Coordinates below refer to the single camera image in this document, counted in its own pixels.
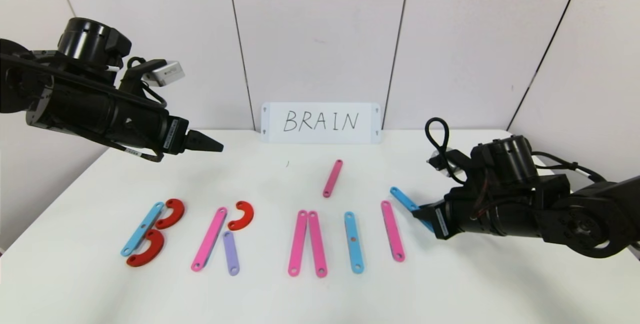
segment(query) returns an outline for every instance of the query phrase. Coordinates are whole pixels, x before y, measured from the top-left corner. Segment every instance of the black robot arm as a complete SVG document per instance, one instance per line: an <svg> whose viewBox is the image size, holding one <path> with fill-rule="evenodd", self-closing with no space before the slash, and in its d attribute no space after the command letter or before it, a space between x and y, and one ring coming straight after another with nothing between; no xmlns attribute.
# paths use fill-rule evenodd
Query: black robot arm
<svg viewBox="0 0 640 324"><path fill-rule="evenodd" d="M442 145L430 135L433 122L445 128ZM440 118L430 119L425 132L438 151L429 163L462 183L441 201L413 211L417 219L432 223L438 239L462 232L539 237L593 258L638 246L640 176L608 182L577 163L532 152L522 136L479 144L467 157L457 150L446 150L449 130ZM532 154L550 156L560 162L552 169L581 171L594 183L572 194L565 174L538 176ZM457 178L454 168L466 173L465 181Z"/></svg>
<svg viewBox="0 0 640 324"><path fill-rule="evenodd" d="M115 88L130 49L118 30L86 18L69 20L57 50L29 51L0 39L0 112L24 110L30 126L78 135L153 162L185 149L222 151L219 142L189 131L189 121L169 115L167 102L150 88L149 83L164 86L185 76L178 62L133 57Z"/></svg>

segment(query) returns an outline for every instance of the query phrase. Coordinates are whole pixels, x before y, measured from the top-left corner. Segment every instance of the pink bar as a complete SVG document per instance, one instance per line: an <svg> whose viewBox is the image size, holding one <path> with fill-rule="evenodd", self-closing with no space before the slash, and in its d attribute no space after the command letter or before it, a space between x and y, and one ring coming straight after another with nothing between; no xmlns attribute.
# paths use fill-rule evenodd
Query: pink bar
<svg viewBox="0 0 640 324"><path fill-rule="evenodd" d="M222 224L226 217L227 209L225 207L220 207L215 211L215 216L206 231L206 235L202 240L200 249L198 249L198 254L196 254L196 258L193 260L193 264L191 265L192 271L199 272L207 264L213 245L216 243L216 239L218 239L218 233L220 233L220 228L222 228Z"/></svg>
<svg viewBox="0 0 640 324"><path fill-rule="evenodd" d="M322 192L322 196L325 198L331 197L331 193L334 191L334 187L336 186L336 181L338 180L338 174L340 174L340 169L343 167L343 160L338 159L333 165L333 169L331 170L331 174L329 174L329 180L326 181L326 185L324 186L324 191Z"/></svg>
<svg viewBox="0 0 640 324"><path fill-rule="evenodd" d="M313 251L315 274L320 278L324 278L328 272L327 261L325 260L325 248L322 245L318 213L314 211L309 212L309 235L311 235L311 250Z"/></svg>
<svg viewBox="0 0 640 324"><path fill-rule="evenodd" d="M400 233L398 233L394 209L388 201L382 201L380 206L382 207L384 226L386 226L386 235L389 237L391 255L393 255L395 261L405 261L405 250L402 248L402 240L400 240Z"/></svg>
<svg viewBox="0 0 640 324"><path fill-rule="evenodd" d="M291 246L291 256L288 260L288 274L297 277L300 274L302 264L302 250L305 248L305 234L307 233L307 212L301 210L297 213L295 231L293 233L293 245Z"/></svg>

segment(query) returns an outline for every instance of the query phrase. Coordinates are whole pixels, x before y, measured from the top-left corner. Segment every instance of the white wall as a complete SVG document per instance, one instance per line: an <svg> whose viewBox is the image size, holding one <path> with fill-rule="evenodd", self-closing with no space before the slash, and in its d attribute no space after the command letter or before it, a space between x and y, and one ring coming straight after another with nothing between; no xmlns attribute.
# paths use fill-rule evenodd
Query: white wall
<svg viewBox="0 0 640 324"><path fill-rule="evenodd" d="M384 108L403 0L235 0L256 127L266 101Z"/></svg>
<svg viewBox="0 0 640 324"><path fill-rule="evenodd" d="M131 55L179 60L186 77L158 90L192 128L253 129L231 0L69 0L117 28Z"/></svg>
<svg viewBox="0 0 640 324"><path fill-rule="evenodd" d="M507 128L567 0L406 0L384 129Z"/></svg>
<svg viewBox="0 0 640 324"><path fill-rule="evenodd" d="M0 0L0 16L0 37L55 49L73 13L66 0ZM104 150L29 127L24 112L0 115L0 247L11 245Z"/></svg>
<svg viewBox="0 0 640 324"><path fill-rule="evenodd" d="M571 0L510 131L609 180L640 175L639 65L640 0Z"/></svg>

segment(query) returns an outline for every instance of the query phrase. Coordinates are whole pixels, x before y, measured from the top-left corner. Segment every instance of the black cable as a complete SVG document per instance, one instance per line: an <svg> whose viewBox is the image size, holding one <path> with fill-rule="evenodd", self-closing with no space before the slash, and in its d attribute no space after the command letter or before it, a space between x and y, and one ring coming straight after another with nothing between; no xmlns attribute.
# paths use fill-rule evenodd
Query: black cable
<svg viewBox="0 0 640 324"><path fill-rule="evenodd" d="M128 59L128 61L126 61L126 67L127 68L133 67L133 62L139 62L140 64L142 64L146 62L146 60L141 56L132 56L131 58Z"/></svg>
<svg viewBox="0 0 640 324"><path fill-rule="evenodd" d="M138 151L134 151L133 149L129 149L129 148L125 147L125 146L122 146L119 143L112 142L111 140L107 140L106 138L102 137L101 135L98 135L98 134L94 133L93 131L86 130L81 126L75 126L73 124L66 123L66 122L62 121L60 118L56 117L55 115L52 115L52 119L56 122L56 124L58 126L60 126L60 128L64 128L64 129L66 129L68 131L71 131L71 133L73 133L75 135L78 135L78 136L80 136L80 137L82 137L84 139L88 139L88 140L91 140L91 142L96 142L96 143L102 144L103 146L106 146L106 147L110 147L110 148L113 148L113 149L118 149L119 151L127 152L127 153L133 154L135 156L139 156L140 158L149 160L151 162L158 163L158 162L162 161L162 158L165 156L164 153L162 153L162 152L158 151L157 149L155 149L155 146L153 148L150 148L151 151L153 151L155 153L155 156L148 155L146 153L140 153ZM148 146L149 145L149 139L146 136L142 135L140 133L140 131L137 130L137 128L132 127L132 129L138 135L140 135L142 137L142 139L144 139L148 143L147 144L147 146Z"/></svg>
<svg viewBox="0 0 640 324"><path fill-rule="evenodd" d="M429 126L431 126L433 122L439 122L439 124L442 124L442 126L444 127L444 140L442 141L442 145L439 145L438 143L436 143L436 141L432 137L432 134L429 132ZM424 125L424 129L425 129L424 133L425 135L427 135L427 139L432 145L434 145L434 147L436 148L436 151L438 151L439 155L442 156L442 158L444 159L444 163L446 165L446 171L448 172L448 175L451 178L453 178L453 180L455 180L456 182L464 185L464 182L458 179L458 177L454 174L453 169L451 169L451 166L449 165L449 162L448 162L449 160L447 159L446 145L449 144L449 139L448 139L449 126L447 125L447 123L442 118L434 117L427 121L427 124Z"/></svg>
<svg viewBox="0 0 640 324"><path fill-rule="evenodd" d="M591 169L585 168L582 165L578 165L578 162L570 163L570 162L567 162L566 160L563 160L562 158L558 158L557 156L550 155L549 153L545 153L545 152L539 152L539 151L531 152L531 155L543 156L555 162L560 163L559 165L549 165L549 166L537 165L536 168L538 169L569 169L569 171L575 171L576 169L580 169L581 171L589 174L589 179L595 183L607 181L606 179L604 179L603 176L601 176L597 172L592 171Z"/></svg>
<svg viewBox="0 0 640 324"><path fill-rule="evenodd" d="M477 220L479 217L482 217L482 215L484 215L489 210L491 210L493 208L496 208L496 207L498 207L500 205L507 204L507 203L526 204L527 203L527 199L523 198L523 197L510 197L510 198L497 199L496 201L491 201L486 206L484 206L484 207L480 208L479 210L477 210L477 212L471 214L469 219Z"/></svg>
<svg viewBox="0 0 640 324"><path fill-rule="evenodd" d="M145 92L150 94L151 97L154 97L155 99L157 99L158 102L160 102L160 104L162 104L163 108L165 108L167 106L167 101L165 101L164 98L162 98L156 92L153 92L153 90L151 90L151 88L149 87L149 84L146 83L146 81L141 81L141 82L142 82L142 90L144 90Z"/></svg>
<svg viewBox="0 0 640 324"><path fill-rule="evenodd" d="M469 216L469 219L471 220L478 219L478 214L474 214L474 213L478 213L479 212L478 209L482 209L480 207L480 204L485 200L485 197L487 196L487 189L489 189L489 171L487 170L487 168L485 168L484 183L482 184L482 189L480 189L480 195L478 195L478 198L475 200L475 203L473 204L473 212Z"/></svg>

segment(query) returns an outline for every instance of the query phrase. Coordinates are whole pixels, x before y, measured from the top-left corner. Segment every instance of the white table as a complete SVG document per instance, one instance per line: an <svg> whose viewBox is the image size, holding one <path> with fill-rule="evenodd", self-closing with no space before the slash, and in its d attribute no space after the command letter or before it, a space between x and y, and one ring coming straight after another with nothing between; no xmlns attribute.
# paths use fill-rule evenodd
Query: white table
<svg viewBox="0 0 640 324"><path fill-rule="evenodd" d="M423 131L385 131L378 146L264 144L253 131L206 131L223 153L160 164L107 151L2 256L0 323L638 323L640 265L629 251L586 258L534 238L462 233L437 240L393 201L406 261L391 257L380 201L397 186L418 204L455 185L425 160ZM505 131L452 131L469 153ZM334 161L333 195L322 190ZM131 268L119 252L156 201L187 212L164 230L160 255ZM237 232L240 274L229 276L218 238L201 272L190 265L216 208L227 220L249 201ZM297 211L316 210L328 276L313 272L307 233L301 274L287 274ZM352 273L343 214L358 219L366 270Z"/></svg>

